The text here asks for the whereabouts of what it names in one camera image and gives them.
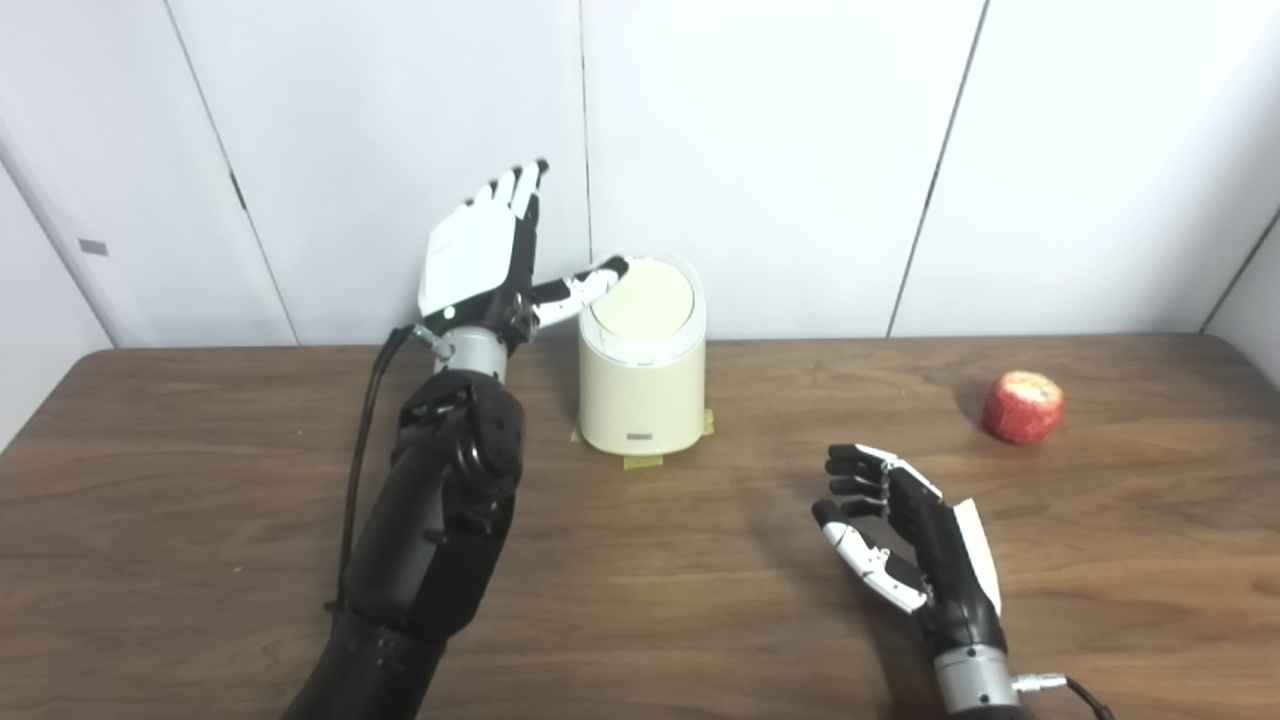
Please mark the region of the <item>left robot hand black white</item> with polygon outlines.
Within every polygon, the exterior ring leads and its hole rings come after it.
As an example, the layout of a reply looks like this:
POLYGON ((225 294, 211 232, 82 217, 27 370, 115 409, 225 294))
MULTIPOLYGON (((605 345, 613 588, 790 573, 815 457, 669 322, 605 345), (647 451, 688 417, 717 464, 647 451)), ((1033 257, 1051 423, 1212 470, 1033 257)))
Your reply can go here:
POLYGON ((439 340, 479 328, 513 354, 541 328, 577 316, 628 274, 628 259, 614 255, 557 281, 534 282, 548 169, 543 158, 509 168, 431 229, 417 295, 421 336, 439 340))

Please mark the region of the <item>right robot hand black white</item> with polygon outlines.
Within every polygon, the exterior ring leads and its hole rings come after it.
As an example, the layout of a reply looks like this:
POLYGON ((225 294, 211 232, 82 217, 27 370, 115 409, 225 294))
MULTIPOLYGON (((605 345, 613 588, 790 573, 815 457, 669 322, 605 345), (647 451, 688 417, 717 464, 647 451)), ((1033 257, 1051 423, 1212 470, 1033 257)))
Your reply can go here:
POLYGON ((865 445, 831 445, 829 497, 812 515, 860 582, 915 618, 933 656, 1009 650, 998 580, 977 506, 948 503, 910 462, 865 445))

